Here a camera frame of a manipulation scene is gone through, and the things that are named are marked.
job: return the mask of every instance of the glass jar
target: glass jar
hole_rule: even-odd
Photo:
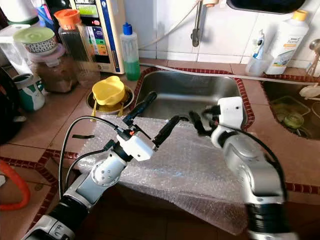
[[[31,71],[41,78],[47,92],[67,93],[78,82],[75,61],[65,54],[62,44],[47,56],[28,53],[28,59]]]
[[[100,70],[89,43],[87,27],[81,23],[80,12],[76,9],[63,9],[54,16],[60,25],[58,32],[62,43],[75,62],[78,82],[85,88],[91,88],[100,80]]]

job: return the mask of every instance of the green liquid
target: green liquid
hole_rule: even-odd
[[[137,81],[140,77],[140,63],[139,61],[124,62],[124,69],[126,78],[130,81]]]

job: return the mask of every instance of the green lid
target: green lid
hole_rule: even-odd
[[[47,41],[55,35],[54,31],[47,27],[29,27],[17,31],[13,39],[18,43],[36,44]]]
[[[284,117],[284,124],[292,129],[298,129],[304,124],[304,117],[297,113],[297,112],[292,112],[289,115]]]

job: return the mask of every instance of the water faucet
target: water faucet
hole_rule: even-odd
[[[202,4],[203,4],[202,0],[198,1],[197,7],[196,7],[194,29],[192,30],[192,33],[191,33],[192,45],[194,47],[199,46],[199,22],[200,22]]]

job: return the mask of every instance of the pipe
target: pipe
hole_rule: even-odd
[[[285,79],[273,79],[273,78],[265,78],[265,77],[257,77],[257,76],[244,76],[244,75],[233,75],[233,74],[200,73],[200,72],[182,71],[182,70],[178,70],[178,69],[167,67],[167,66],[161,66],[161,65],[157,65],[157,64],[151,64],[151,63],[143,63],[143,62],[140,63],[140,65],[146,66],[146,67],[155,67],[158,69],[164,69],[167,71],[195,75],[195,76],[238,78],[238,79],[249,79],[249,80],[255,80],[255,81],[268,81],[268,82],[282,83],[282,84],[296,84],[296,85],[314,85],[315,84],[314,82],[290,81],[290,80],[285,80]]]

